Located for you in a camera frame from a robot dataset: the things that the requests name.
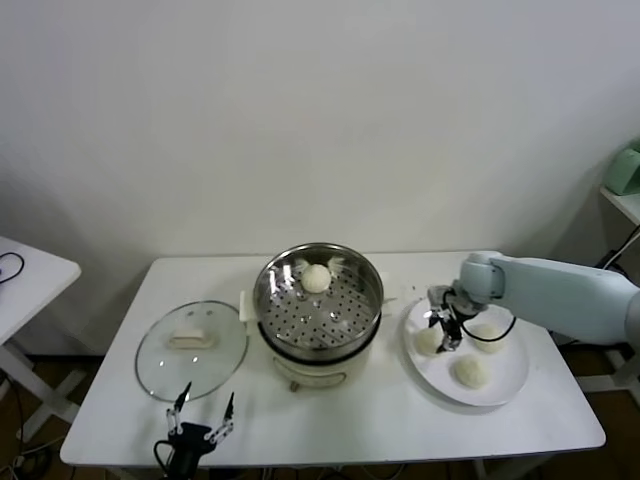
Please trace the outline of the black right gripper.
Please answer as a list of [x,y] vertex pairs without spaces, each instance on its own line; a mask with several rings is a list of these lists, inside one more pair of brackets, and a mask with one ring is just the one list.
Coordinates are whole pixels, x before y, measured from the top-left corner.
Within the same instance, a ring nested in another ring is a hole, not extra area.
[[443,338],[436,350],[438,354],[456,351],[462,341],[459,320],[471,320],[475,317],[475,304],[464,292],[458,292],[452,286],[444,289],[442,308],[431,308],[423,314],[429,328],[436,325],[442,328]]

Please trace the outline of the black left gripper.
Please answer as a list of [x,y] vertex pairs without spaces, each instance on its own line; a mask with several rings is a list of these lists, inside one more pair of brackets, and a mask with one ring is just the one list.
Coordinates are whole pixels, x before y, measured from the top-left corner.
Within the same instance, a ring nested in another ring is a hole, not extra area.
[[173,406],[166,411],[168,441],[173,449],[168,463],[169,475],[194,475],[200,459],[213,451],[212,443],[221,443],[234,429],[234,392],[230,395],[222,423],[216,430],[188,422],[182,424],[180,413],[188,400],[191,385],[191,382],[187,383]]

